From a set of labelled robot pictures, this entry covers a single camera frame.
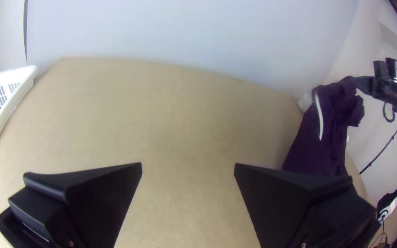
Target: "white backdrop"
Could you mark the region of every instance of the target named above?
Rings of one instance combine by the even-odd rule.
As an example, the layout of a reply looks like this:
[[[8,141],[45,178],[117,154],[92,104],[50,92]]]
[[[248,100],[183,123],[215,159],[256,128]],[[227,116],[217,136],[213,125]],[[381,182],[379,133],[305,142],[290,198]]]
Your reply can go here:
[[[130,56],[299,93],[329,73],[357,0],[29,1],[27,61]]]

